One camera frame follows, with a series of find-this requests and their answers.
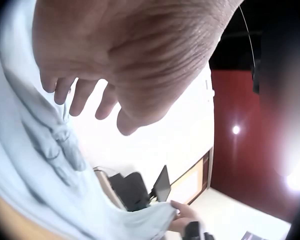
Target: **hand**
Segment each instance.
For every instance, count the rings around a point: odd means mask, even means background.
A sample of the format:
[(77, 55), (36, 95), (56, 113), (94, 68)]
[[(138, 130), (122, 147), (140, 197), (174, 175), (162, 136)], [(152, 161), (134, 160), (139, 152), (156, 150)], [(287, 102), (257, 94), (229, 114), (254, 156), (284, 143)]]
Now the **hand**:
[(171, 222), (169, 231), (178, 232), (184, 236), (186, 226), (191, 222), (201, 222), (197, 213), (187, 204), (182, 204), (177, 201), (171, 201), (172, 207), (180, 211)]
[(242, 0), (38, 0), (32, 46), (43, 88), (63, 104), (79, 78), (77, 116), (106, 79), (97, 119), (119, 102), (117, 127), (130, 135), (165, 116), (211, 57)]

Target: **person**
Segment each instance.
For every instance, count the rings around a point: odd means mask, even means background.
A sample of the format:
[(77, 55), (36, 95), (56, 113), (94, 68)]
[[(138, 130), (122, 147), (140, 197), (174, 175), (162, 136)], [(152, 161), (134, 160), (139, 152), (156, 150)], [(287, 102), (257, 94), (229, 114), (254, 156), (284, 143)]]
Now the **person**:
[(7, 206), (13, 213), (1, 223), (20, 230), (30, 221), (76, 239), (160, 239), (169, 226), (186, 233), (179, 223), (187, 216), (180, 211), (173, 221), (170, 203), (114, 208), (87, 167), (69, 113), (79, 115), (106, 79), (96, 118), (119, 102), (123, 135), (159, 121), (205, 67), (240, 3), (11, 1), (0, 13), (0, 216)]

